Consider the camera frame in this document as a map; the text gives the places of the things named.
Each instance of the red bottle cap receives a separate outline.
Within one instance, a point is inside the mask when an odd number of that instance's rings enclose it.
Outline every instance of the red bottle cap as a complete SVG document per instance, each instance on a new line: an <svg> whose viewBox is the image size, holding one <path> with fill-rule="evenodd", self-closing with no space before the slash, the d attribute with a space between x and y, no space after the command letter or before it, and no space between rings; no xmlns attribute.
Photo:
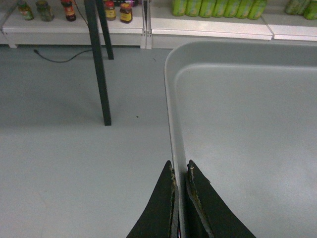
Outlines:
<svg viewBox="0 0 317 238"><path fill-rule="evenodd" d="M106 7L114 7L113 1L106 1Z"/></svg>
<svg viewBox="0 0 317 238"><path fill-rule="evenodd" d="M131 9L131 4L128 3L121 3L120 7L124 10L130 10Z"/></svg>

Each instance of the white plastic tray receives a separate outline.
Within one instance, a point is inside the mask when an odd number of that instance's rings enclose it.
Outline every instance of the white plastic tray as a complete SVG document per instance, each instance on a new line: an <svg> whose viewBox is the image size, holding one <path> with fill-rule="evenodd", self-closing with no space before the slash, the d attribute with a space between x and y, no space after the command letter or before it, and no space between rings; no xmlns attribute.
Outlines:
<svg viewBox="0 0 317 238"><path fill-rule="evenodd" d="M315 237L317 47L189 43L165 83L180 204L192 159L256 237Z"/></svg>

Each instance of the red lid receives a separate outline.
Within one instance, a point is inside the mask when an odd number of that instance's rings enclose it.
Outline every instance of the red lid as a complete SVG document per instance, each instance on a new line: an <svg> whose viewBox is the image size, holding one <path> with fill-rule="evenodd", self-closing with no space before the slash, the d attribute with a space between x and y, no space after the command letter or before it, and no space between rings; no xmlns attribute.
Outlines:
<svg viewBox="0 0 317 238"><path fill-rule="evenodd" d="M114 7L113 1L106 1L106 7Z"/></svg>

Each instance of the brown sauce jar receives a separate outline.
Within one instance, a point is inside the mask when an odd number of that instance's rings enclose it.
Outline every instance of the brown sauce jar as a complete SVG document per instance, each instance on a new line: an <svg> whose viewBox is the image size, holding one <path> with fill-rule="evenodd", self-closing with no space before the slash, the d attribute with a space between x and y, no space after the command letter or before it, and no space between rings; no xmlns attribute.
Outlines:
<svg viewBox="0 0 317 238"><path fill-rule="evenodd" d="M120 5L120 21L123 23L130 23L132 21L132 7L128 3Z"/></svg>

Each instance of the metal pole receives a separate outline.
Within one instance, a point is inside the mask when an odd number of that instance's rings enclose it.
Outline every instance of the metal pole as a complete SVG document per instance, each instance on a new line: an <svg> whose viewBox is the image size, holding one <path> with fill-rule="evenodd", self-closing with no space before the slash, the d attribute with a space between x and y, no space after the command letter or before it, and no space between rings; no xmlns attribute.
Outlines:
<svg viewBox="0 0 317 238"><path fill-rule="evenodd" d="M86 9L87 21L88 21L90 41L91 41L92 50L93 50L104 122L105 122L105 125L111 125L111 115L110 115L109 99L108 99L107 86L106 86L105 69L104 69L103 56L101 52L97 18L96 18L96 12L95 12L95 1L84 0L84 4Z"/></svg>

